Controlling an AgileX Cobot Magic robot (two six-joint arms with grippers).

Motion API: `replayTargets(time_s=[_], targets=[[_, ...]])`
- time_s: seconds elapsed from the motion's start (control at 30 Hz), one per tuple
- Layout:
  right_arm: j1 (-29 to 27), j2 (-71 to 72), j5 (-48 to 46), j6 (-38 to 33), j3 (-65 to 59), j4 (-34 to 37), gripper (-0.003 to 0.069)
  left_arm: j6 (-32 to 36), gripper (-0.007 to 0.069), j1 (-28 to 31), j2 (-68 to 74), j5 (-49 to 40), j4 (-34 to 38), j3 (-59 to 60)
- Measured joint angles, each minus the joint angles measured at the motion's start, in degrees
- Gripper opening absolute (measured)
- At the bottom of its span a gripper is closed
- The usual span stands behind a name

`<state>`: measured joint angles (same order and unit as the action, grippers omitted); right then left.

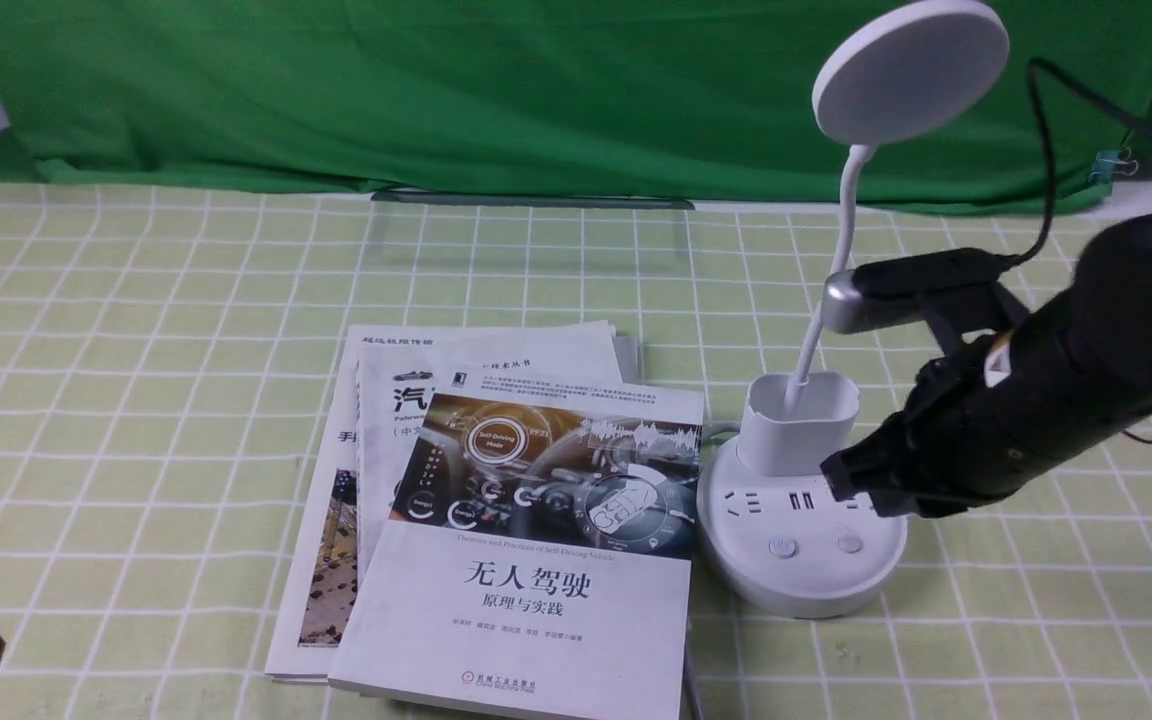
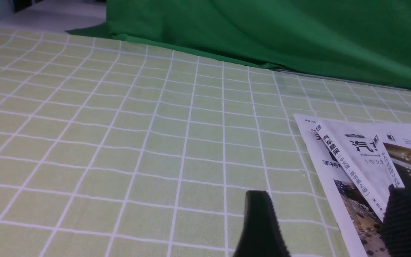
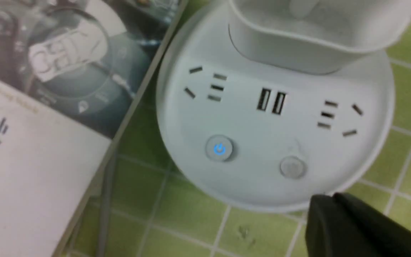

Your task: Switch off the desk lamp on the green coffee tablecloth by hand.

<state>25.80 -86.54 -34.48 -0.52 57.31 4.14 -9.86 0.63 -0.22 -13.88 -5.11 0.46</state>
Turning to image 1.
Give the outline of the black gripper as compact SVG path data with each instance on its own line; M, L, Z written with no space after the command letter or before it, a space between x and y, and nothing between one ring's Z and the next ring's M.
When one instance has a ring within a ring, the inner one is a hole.
M946 516L1015 495L1152 414L1152 391L1111 372L1064 331L1016 331L922 369L897 414L823 461L838 500L882 518Z

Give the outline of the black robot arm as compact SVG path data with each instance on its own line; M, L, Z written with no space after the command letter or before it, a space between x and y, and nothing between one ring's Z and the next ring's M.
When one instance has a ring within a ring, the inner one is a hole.
M1002 286L1009 266L952 249L828 279L829 331L923 323L942 351L905 406L823 461L838 501L946 518L1005 501L1152 415L1152 214L1098 233L1070 286L1038 309Z

